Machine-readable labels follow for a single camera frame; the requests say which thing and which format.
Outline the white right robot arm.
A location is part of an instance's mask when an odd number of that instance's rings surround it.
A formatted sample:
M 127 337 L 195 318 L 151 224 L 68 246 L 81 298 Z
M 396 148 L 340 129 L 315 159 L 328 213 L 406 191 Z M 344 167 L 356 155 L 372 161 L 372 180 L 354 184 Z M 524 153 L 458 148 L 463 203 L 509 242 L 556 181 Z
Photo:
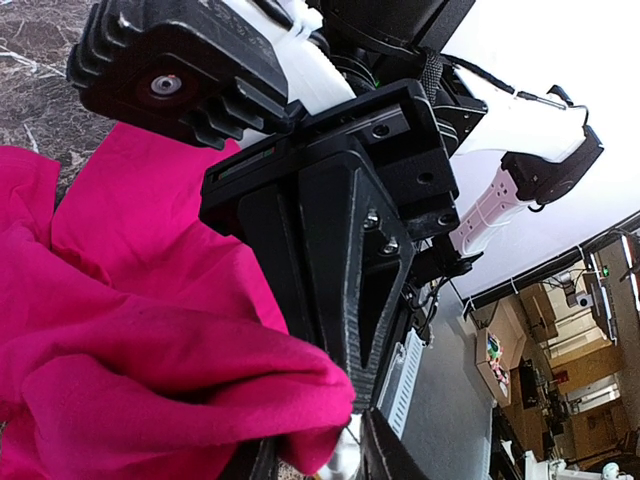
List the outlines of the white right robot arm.
M 307 109 L 211 168 L 201 221 L 249 245 L 292 335 L 349 376 L 355 410 L 378 398 L 388 345 L 431 284 L 468 273 L 531 204 L 568 193 L 602 153 L 587 110 L 558 87 L 517 91 L 439 49 L 466 1 L 324 1 L 333 51 L 310 67 L 301 1 L 222 1 L 271 43 Z

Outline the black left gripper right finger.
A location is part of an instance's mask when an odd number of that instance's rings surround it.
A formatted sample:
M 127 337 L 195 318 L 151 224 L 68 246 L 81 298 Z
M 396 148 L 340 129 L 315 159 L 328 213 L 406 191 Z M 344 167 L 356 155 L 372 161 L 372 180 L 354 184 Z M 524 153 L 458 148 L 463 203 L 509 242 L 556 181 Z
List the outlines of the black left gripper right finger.
M 377 408 L 361 417 L 358 479 L 428 480 Z

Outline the magenta t-shirt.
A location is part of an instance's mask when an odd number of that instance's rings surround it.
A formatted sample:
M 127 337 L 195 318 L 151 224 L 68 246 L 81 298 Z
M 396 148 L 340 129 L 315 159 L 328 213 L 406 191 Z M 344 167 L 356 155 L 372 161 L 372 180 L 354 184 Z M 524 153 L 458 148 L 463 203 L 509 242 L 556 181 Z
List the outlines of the magenta t-shirt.
M 215 479 L 263 438 L 304 474 L 329 461 L 350 381 L 198 218 L 238 149 L 119 124 L 56 202 L 59 164 L 2 148 L 3 478 Z

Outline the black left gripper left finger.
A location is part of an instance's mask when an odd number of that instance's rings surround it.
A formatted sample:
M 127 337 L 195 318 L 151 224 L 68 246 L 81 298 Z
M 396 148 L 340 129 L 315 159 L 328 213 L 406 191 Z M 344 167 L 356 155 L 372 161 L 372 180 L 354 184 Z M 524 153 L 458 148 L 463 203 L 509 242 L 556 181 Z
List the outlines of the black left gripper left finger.
M 277 457 L 277 440 L 265 438 L 256 440 L 250 449 L 249 480 L 277 480 L 279 460 Z

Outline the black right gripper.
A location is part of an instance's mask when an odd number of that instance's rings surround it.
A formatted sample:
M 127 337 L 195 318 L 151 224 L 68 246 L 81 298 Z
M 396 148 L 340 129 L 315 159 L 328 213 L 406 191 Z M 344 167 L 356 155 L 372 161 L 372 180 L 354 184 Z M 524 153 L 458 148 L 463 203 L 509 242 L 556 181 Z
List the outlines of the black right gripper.
M 199 217 L 253 250 L 289 334 L 327 350 L 366 410 L 415 245 L 458 226 L 457 194 L 427 94 L 401 80 L 208 169 Z

